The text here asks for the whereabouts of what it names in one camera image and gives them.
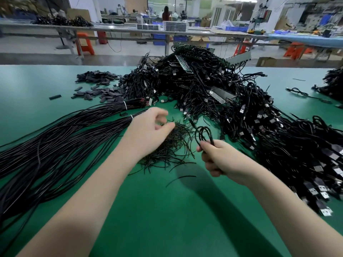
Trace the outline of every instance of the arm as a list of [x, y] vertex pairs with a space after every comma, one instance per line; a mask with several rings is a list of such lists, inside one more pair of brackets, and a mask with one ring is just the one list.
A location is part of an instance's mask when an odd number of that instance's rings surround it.
[[343, 237], [305, 205], [276, 176], [226, 142], [200, 142], [213, 177], [226, 175], [247, 186], [277, 229], [292, 256], [343, 256]]
[[135, 117], [105, 162], [17, 256], [88, 256], [127, 174], [174, 128], [167, 114], [154, 107]]

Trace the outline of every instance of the blue crate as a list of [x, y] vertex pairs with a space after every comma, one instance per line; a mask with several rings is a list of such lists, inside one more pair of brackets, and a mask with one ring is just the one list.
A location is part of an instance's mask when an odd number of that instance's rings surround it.
[[165, 40], [166, 35], [165, 34], [153, 34], [154, 39], [159, 39], [159, 40]]
[[187, 36], [174, 36], [174, 41], [176, 42], [186, 42], [188, 40]]
[[163, 41], [154, 41], [153, 44], [154, 44], [155, 46], [165, 46], [165, 45], [166, 45], [166, 43], [163, 42]]
[[247, 32], [247, 31], [248, 31], [248, 27], [232, 27], [232, 26], [226, 26], [225, 30]]

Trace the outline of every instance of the factory floor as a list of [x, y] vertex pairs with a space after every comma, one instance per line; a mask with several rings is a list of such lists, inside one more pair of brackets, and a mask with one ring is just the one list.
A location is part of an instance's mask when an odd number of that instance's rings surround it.
[[[2, 37], [0, 38], [0, 64], [40, 64], [40, 65], [75, 65], [75, 57], [71, 56], [70, 50], [59, 50], [60, 39], [32, 38], [32, 37]], [[237, 45], [212, 45], [214, 54], [222, 58], [233, 56]], [[97, 44], [93, 46], [95, 56], [85, 53], [82, 64], [84, 65], [113, 65], [113, 66], [135, 66], [142, 56], [149, 52], [150, 56], [164, 56], [164, 46], [155, 46], [152, 42], [138, 44], [135, 41], [110, 40], [108, 44]], [[338, 67], [341, 56], [330, 56], [326, 62], [317, 61], [313, 63], [314, 54], [306, 54], [301, 60], [291, 60], [283, 57], [285, 49], [281, 47], [254, 47], [251, 52], [251, 61], [247, 66], [256, 66], [259, 57], [273, 57], [280, 60], [279, 67]]]

